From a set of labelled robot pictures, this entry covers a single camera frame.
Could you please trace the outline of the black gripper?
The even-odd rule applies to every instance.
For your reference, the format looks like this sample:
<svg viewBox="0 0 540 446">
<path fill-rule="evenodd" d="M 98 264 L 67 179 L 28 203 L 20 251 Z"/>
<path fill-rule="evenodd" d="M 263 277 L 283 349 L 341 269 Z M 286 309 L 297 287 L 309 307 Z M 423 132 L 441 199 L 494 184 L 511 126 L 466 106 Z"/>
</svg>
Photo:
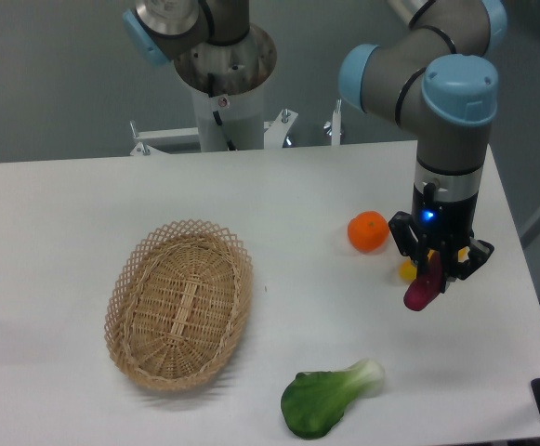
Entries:
<svg viewBox="0 0 540 446">
<path fill-rule="evenodd" d="M 472 223 L 478 194 L 458 202 L 425 202 L 421 190 L 414 188 L 411 215 L 397 212 L 389 221 L 389 230 L 402 256 L 416 267 L 416 277 L 428 272 L 429 247 L 442 242 L 442 291 L 451 282 L 463 281 L 482 267 L 494 252 L 494 246 L 473 238 Z M 468 257 L 458 260 L 459 249 L 466 247 Z"/>
</svg>

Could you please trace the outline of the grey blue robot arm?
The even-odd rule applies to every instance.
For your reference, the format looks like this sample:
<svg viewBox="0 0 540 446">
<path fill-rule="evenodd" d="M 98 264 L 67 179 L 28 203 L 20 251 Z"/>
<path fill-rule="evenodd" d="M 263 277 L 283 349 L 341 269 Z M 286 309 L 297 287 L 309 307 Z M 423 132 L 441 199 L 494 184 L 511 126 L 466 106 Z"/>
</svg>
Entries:
<svg viewBox="0 0 540 446">
<path fill-rule="evenodd" d="M 400 1 L 409 33 L 397 45 L 361 45 L 338 75 L 341 98 L 416 136 L 413 204 L 389 222 L 417 274 L 405 303 L 415 308 L 483 266 L 493 247 L 472 222 L 492 121 L 498 74 L 485 58 L 503 39 L 498 1 Z M 151 64 L 173 62 L 200 103 L 203 151 L 263 147 L 256 92 L 277 59 L 245 1 L 138 1 L 125 29 Z"/>
</svg>

